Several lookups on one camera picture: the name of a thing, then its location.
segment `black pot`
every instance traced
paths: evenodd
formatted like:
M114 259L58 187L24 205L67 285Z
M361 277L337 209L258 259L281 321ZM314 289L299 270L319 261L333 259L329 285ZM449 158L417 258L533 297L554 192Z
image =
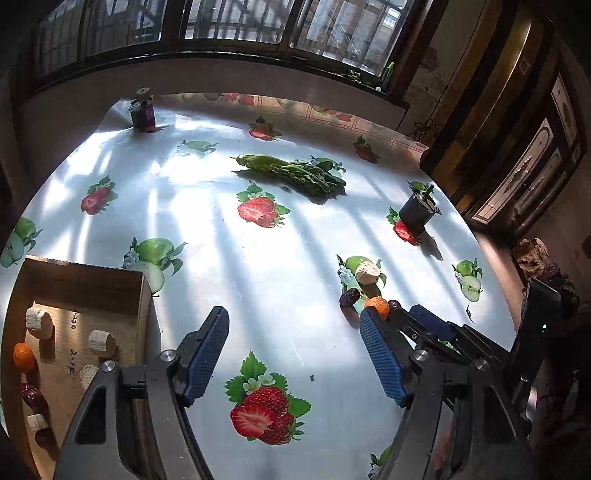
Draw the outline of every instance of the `black pot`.
M404 206L400 209L400 219L414 235L420 235L425 231L425 225L433 215L441 211L430 195L419 192L413 193Z

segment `bunch of greens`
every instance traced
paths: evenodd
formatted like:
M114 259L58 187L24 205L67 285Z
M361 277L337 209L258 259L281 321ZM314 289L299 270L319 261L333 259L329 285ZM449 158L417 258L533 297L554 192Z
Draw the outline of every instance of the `bunch of greens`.
M311 197L326 198L343 191L345 181L330 174L333 161L321 161L316 165L295 160L288 162L262 154L232 157L240 165L255 170L273 179L281 179Z

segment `orange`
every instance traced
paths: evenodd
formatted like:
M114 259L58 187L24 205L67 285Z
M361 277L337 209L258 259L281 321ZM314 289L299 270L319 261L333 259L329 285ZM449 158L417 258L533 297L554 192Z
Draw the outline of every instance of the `orange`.
M390 305L382 297L374 297L365 302L365 307L374 307L379 315L385 320L390 314Z
M26 343L22 342L14 346L12 360L14 361L14 366L22 374L27 374L35 370L35 366L37 365L33 350Z

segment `table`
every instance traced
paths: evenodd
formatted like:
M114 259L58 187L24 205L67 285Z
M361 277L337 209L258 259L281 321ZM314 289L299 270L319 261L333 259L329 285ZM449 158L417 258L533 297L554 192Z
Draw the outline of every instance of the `table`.
M158 290L150 355L175 348L213 306L228 310L226 345L204 397L187 411L215 478L365 478L370 453L379 457L392 441L402 410L385 396L358 329L339 307L337 255L380 259L386 299L406 309L420 303L460 325L470 323L469 302L452 265L477 258L482 294L470 304L473 326L510 348L515 333L494 273L441 190L434 198L442 215L427 225L436 247L402 241L386 219L409 197L407 180L430 182L418 168L422 145L351 115L260 96L158 98L163 128L152 134L130 128L128 105L115 104L45 182L23 214L34 228L23 223L20 234L28 235L24 243L35 240L31 253L38 256L115 268L125 261L148 273ZM346 194L318 202L250 175L231 158L249 153L331 158L346 169ZM283 207L275 210L283 225L272 212L262 217L269 202ZM245 221L254 218L258 223ZM169 243L142 247L151 238ZM168 266L163 277L131 246ZM0 313L20 263L0 271ZM233 427L225 385L241 374L250 351L265 374L275 374L263 376L263 385L276 380L282 387L284 377L291 394L311 405L296 420L305 423L300 441L249 442ZM261 369L245 368L256 377Z

